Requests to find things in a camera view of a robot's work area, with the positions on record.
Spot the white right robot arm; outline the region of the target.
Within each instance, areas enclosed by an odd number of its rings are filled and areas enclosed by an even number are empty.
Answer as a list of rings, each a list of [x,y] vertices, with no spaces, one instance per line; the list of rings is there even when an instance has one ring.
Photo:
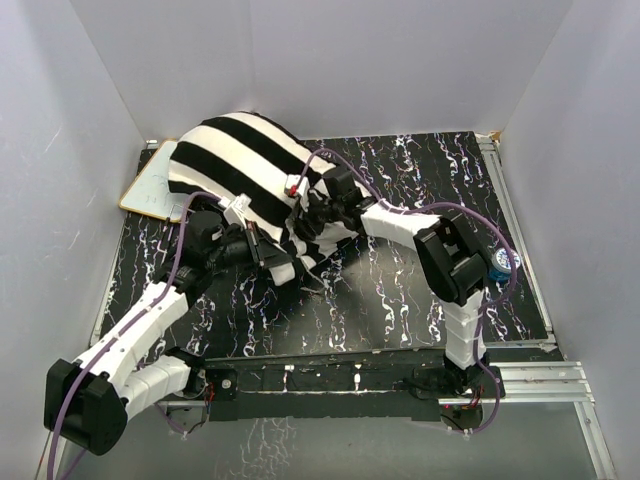
[[[463,216],[408,213],[373,195],[344,167],[326,172],[319,190],[300,175],[287,177],[284,193],[296,201],[296,236],[328,251],[357,235],[385,239],[415,251],[432,293],[442,304],[447,330],[445,358],[454,366],[447,388],[466,397],[482,382],[475,366],[486,352],[478,332],[489,257]]]

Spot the black white striped pillowcase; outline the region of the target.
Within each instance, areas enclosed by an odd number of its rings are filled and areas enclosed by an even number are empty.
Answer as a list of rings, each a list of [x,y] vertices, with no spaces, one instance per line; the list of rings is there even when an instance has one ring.
[[[274,121],[253,112],[234,112],[202,121],[186,132],[170,156],[169,191],[206,191],[232,200],[246,195],[245,218],[257,223],[293,261],[270,270],[277,286],[310,272],[358,236],[341,221],[329,222],[312,241],[293,230],[296,201],[285,194],[290,175],[306,172],[311,191],[327,194],[322,175],[336,165],[313,156],[303,142]]]

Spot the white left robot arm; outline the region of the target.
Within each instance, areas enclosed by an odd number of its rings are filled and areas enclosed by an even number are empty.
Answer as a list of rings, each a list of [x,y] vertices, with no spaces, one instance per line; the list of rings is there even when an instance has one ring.
[[[279,282],[295,274],[292,257],[255,222],[225,224],[212,211],[188,216],[164,264],[122,319],[74,361],[59,359],[49,368],[45,427],[103,455],[118,442],[129,419],[154,402],[177,392],[186,399],[200,396],[207,376],[189,354],[171,353],[142,370],[136,367],[214,277],[236,267],[268,270]]]

